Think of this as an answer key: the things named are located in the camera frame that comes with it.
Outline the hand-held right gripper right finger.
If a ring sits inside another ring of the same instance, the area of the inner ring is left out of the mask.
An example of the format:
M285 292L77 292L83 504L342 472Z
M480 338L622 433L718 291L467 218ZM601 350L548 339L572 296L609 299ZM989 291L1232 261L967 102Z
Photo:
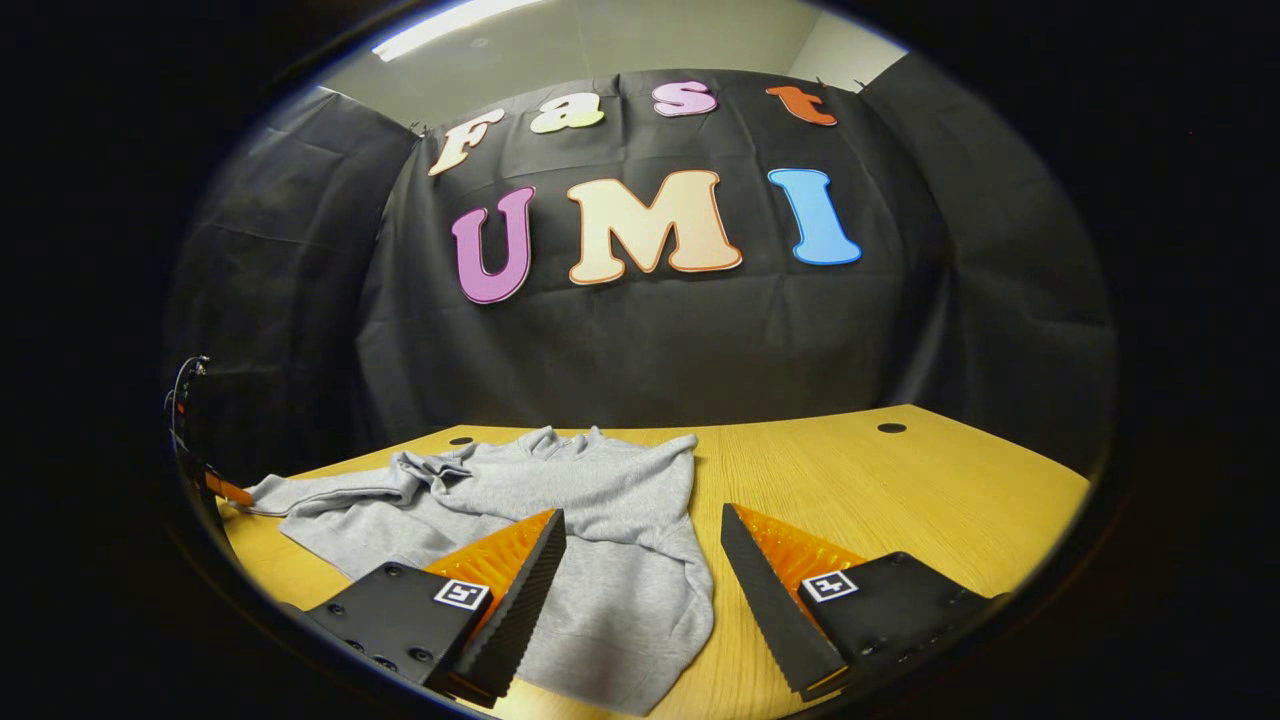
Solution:
M864 559L741 503L719 542L788 688L863 692L940 652L1002 594L980 594L902 551Z

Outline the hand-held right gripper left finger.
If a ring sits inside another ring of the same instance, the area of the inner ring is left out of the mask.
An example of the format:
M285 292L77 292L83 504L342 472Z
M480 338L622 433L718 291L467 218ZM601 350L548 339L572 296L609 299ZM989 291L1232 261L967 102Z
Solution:
M425 568L387 561L300 614L326 643L484 708L508 693L567 546L547 509Z

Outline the grey sweatshirt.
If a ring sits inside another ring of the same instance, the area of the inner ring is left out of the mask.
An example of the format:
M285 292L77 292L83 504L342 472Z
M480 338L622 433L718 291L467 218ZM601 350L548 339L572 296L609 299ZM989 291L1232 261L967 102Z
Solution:
M716 625L714 582L689 514L695 436L632 445L598 429L531 430L506 445L393 454L384 468L250 487L251 512L358 579L430 564L559 509L567 547L518 678L646 716Z

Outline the black backdrop cloth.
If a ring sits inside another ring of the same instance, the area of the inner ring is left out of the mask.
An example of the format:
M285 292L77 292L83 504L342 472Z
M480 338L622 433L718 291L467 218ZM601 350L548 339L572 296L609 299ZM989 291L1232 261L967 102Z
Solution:
M253 483L452 425L704 427L911 404L1083 475L1116 411L1094 246L982 97L908 55L850 92L640 70L424 135L317 87L227 158L160 368Z

